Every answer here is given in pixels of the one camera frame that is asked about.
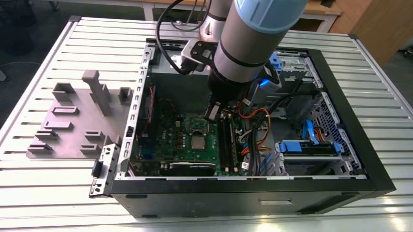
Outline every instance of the metal bracket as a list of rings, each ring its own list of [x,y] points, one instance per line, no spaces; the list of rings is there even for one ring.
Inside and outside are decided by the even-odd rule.
[[[116,160],[119,159],[120,147],[111,144],[103,147],[100,157],[92,168],[92,186],[89,198],[112,197],[111,188],[116,171]]]

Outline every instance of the power supply cable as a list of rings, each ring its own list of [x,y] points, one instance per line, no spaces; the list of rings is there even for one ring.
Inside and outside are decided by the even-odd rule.
[[[274,110],[284,103],[287,102],[291,98],[294,98],[295,96],[302,96],[302,95],[310,95],[310,96],[314,96],[316,94],[319,94],[320,92],[319,91],[303,91],[303,92],[295,92],[295,93],[290,93],[287,95],[284,95],[283,97],[280,97],[275,102],[272,102],[272,104],[270,105],[267,111],[268,111],[268,114],[271,114],[274,112]],[[247,173],[252,174],[254,176],[258,176],[259,175],[259,166],[258,168],[254,166],[254,164],[259,164],[260,163],[260,158],[259,158],[259,149],[258,149],[258,145],[256,145],[256,132],[258,132],[258,128],[262,124],[262,122],[264,121],[264,118],[266,118],[266,114],[262,114],[262,116],[259,117],[255,125],[252,126],[252,131],[251,133],[248,134],[248,143],[247,143],[247,146],[248,146],[248,151],[250,151],[250,162],[252,162],[252,164],[250,164],[248,166],[248,170],[247,170]]]
[[[180,31],[184,31],[184,32],[191,32],[191,31],[197,30],[197,29],[200,28],[200,26],[203,25],[205,19],[207,19],[207,14],[208,14],[208,11],[210,11],[210,9],[211,9],[211,4],[212,4],[212,0],[210,0],[210,3],[208,3],[208,5],[207,5],[207,9],[205,9],[204,17],[203,17],[201,21],[199,22],[199,17],[200,17],[203,8],[204,8],[204,6],[205,6],[205,0],[204,0],[204,3],[203,3],[203,5],[201,5],[201,8],[200,8],[200,11],[199,11],[199,14],[197,14],[197,19],[196,19],[197,26],[196,26],[196,27],[193,27],[193,28],[191,28],[191,29],[181,29],[181,28],[176,27],[176,25],[173,24],[173,22],[171,22],[172,27],[173,27],[176,30],[180,30]]]
[[[176,0],[175,2],[172,2],[172,4],[165,8],[165,10],[161,12],[160,16],[159,16],[159,20],[157,20],[157,23],[156,23],[156,28],[155,28],[155,38],[156,38],[156,43],[157,43],[157,46],[159,46],[159,50],[160,50],[160,53],[161,55],[165,57],[168,63],[171,64],[172,68],[175,69],[175,71],[181,74],[181,75],[185,75],[191,72],[191,70],[181,70],[177,65],[175,64],[175,62],[172,61],[171,57],[168,56],[167,52],[165,52],[165,49],[163,47],[163,44],[160,42],[160,25],[161,25],[161,21],[167,15],[167,13],[169,12],[169,10],[181,2],[183,0]]]

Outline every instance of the motherboard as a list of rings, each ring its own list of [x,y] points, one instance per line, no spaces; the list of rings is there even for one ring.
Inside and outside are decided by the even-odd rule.
[[[156,123],[143,126],[148,131],[156,127],[155,132],[151,139],[136,139],[129,175],[238,176],[235,128],[240,119],[226,113],[218,123],[210,123],[201,114],[176,113],[169,99],[156,102]]]

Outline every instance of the wire bundle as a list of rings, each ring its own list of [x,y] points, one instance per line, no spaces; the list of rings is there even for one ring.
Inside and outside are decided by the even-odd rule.
[[[252,131],[251,131],[251,133],[247,136],[247,148],[248,148],[247,151],[250,153],[250,166],[248,166],[248,170],[247,170],[247,175],[248,176],[258,176],[259,175],[259,166],[260,166],[259,150],[260,149],[259,149],[258,145],[259,145],[259,143],[263,142],[263,140],[256,142],[256,133],[258,133],[258,128],[259,128],[260,124],[264,121],[264,118],[268,117],[267,115],[270,115],[274,112],[274,110],[283,103],[286,103],[291,98],[294,98],[295,96],[316,95],[316,94],[319,94],[319,91],[303,91],[303,92],[295,92],[295,93],[290,93],[290,94],[284,95],[275,102],[272,102],[272,104],[270,105],[268,109],[266,110],[266,114],[260,115],[260,117],[258,118],[258,121],[251,126]]]

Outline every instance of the workbench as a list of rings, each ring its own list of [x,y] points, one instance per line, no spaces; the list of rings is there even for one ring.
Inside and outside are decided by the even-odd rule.
[[[135,219],[115,199],[89,199],[93,160],[29,160],[33,134],[57,82],[88,88],[84,69],[108,89],[135,88],[155,22],[72,17],[0,130],[0,228],[123,231],[411,231],[413,110],[357,39],[290,31],[279,46],[319,49],[393,179],[397,191],[324,215]],[[165,24],[161,38],[188,40]]]
[[[49,1],[50,7],[53,10],[58,9],[57,2],[73,2],[73,3],[89,3],[89,4],[101,4],[101,5],[116,5],[116,6],[133,6],[141,7],[144,13],[144,19],[147,21],[153,21],[153,9],[160,8],[165,9],[169,4],[173,2],[172,0],[57,0]],[[191,10],[193,6],[195,0],[184,0],[180,4],[177,4],[173,9],[177,10]],[[328,32],[334,21],[338,16],[342,14],[342,10],[332,3],[330,8],[322,6],[320,1],[311,0],[307,2],[304,6],[303,14],[300,18],[303,19],[315,19],[320,21],[316,32]],[[197,0],[195,10],[199,11],[201,9],[203,0]]]

